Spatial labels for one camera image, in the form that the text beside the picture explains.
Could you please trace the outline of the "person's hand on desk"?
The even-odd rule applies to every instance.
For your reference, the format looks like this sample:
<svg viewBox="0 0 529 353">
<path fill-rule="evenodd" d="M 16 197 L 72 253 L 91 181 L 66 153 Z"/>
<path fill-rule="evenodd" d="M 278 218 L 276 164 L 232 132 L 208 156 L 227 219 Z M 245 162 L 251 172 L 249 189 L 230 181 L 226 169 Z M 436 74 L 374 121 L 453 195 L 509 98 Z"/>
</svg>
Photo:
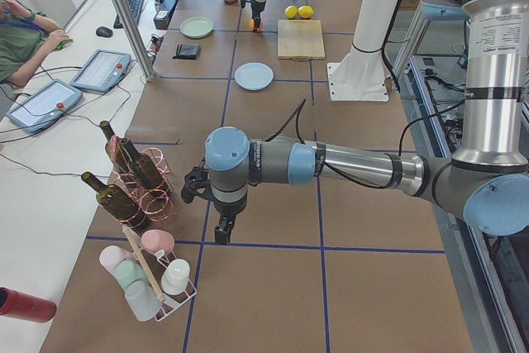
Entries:
<svg viewBox="0 0 529 353">
<path fill-rule="evenodd" d="M 61 47 L 61 44 L 63 42 L 68 42 L 70 40 L 70 37 L 66 34 L 63 30 L 55 30 L 49 33 L 46 41 L 45 46 L 48 50 L 54 51 L 58 47 Z"/>
</svg>

